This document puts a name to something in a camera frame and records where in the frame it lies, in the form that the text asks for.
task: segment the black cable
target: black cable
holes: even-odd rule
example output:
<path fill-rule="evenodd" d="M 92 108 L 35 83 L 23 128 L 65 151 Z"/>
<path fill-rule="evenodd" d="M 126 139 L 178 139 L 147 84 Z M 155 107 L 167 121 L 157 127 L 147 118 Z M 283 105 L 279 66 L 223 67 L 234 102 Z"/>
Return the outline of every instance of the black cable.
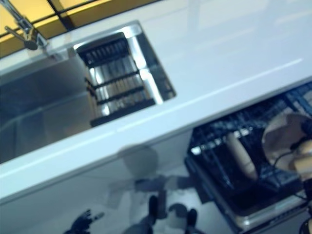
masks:
<path fill-rule="evenodd" d="M 277 173 L 276 173 L 276 170 L 277 170 L 276 165 L 277 165 L 278 161 L 279 161 L 281 158 L 283 158 L 283 157 L 285 157 L 285 156 L 288 156 L 288 155 L 290 155 L 290 154 L 292 154 L 291 151 L 280 155 L 280 156 L 275 160 L 275 162 L 274 162 L 274 164 L 273 164 L 273 167 L 274 167 L 274 169 L 273 169 L 273 174 L 274 174 L 274 177 L 275 177 L 275 179 L 276 179 L 276 181 L 277 181 L 279 187 L 282 187 L 282 184 L 281 184 L 281 182 L 280 182 L 280 180 L 279 180 L 279 178 L 278 178 L 278 176 L 277 176 Z M 307 198 L 305 198 L 305 197 L 303 197 L 303 196 L 300 196 L 300 195 L 298 195 L 298 194 L 294 194 L 294 196 L 296 196 L 296 197 L 298 197 L 298 198 L 300 198 L 300 199 L 302 199 L 302 200 L 305 200 L 305 201 L 308 200 Z"/>

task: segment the dishwasher rack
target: dishwasher rack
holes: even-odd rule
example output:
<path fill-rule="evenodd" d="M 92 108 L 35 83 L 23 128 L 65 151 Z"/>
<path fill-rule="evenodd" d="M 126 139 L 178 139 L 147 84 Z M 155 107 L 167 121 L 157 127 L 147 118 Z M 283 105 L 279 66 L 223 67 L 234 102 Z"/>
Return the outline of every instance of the dishwasher rack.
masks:
<path fill-rule="evenodd" d="M 233 157 L 228 157 L 224 136 L 233 132 L 240 140 L 259 174 L 259 181 L 272 189 L 279 189 L 273 175 L 273 166 L 266 160 L 261 139 L 270 120 L 277 115 L 301 113 L 312 117 L 312 82 L 298 88 L 237 111 L 216 121 L 196 127 L 193 131 L 189 153 L 202 156 L 214 178 L 225 189 L 233 193 L 249 181 L 235 165 Z M 276 170 L 282 184 L 296 180 L 296 173 Z"/>

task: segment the white countertop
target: white countertop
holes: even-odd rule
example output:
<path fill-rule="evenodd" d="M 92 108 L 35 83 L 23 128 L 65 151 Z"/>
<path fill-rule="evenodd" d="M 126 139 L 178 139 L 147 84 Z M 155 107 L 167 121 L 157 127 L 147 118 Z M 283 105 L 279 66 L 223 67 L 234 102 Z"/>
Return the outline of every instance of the white countertop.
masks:
<path fill-rule="evenodd" d="M 132 20 L 141 23 L 177 96 L 2 164 L 0 202 L 312 76 L 310 0 L 162 0 L 55 37 L 50 47 Z M 38 60 L 38 53 L 1 59 L 0 75 Z"/>

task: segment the kitchen sink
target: kitchen sink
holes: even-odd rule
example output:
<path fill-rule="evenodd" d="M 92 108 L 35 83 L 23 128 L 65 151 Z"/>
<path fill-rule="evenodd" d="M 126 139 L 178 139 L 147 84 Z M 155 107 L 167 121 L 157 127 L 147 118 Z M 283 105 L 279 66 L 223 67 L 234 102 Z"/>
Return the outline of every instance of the kitchen sink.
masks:
<path fill-rule="evenodd" d="M 0 163 L 176 93 L 138 22 L 1 76 Z"/>

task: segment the yellow wall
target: yellow wall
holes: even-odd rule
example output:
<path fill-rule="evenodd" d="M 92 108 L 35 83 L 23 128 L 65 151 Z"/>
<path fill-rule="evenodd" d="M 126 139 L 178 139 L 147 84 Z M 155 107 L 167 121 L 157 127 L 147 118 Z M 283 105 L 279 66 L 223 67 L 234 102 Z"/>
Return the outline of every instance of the yellow wall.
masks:
<path fill-rule="evenodd" d="M 78 9 L 71 10 L 69 14 L 73 14 L 77 11 L 90 8 L 106 1 L 110 0 L 99 0 L 93 3 L 89 3 L 83 7 L 79 7 Z M 10 0 L 10 2 L 16 7 L 17 10 L 19 10 L 22 15 L 26 15 L 30 21 L 34 21 L 54 13 L 46 0 Z M 60 0 L 60 2 L 64 8 L 68 8 L 70 6 L 86 2 L 86 0 Z M 4 27 L 6 25 L 11 28 L 17 27 L 14 23 L 14 18 L 6 11 L 6 9 L 2 5 L 0 5 L 0 34 L 5 33 Z"/>

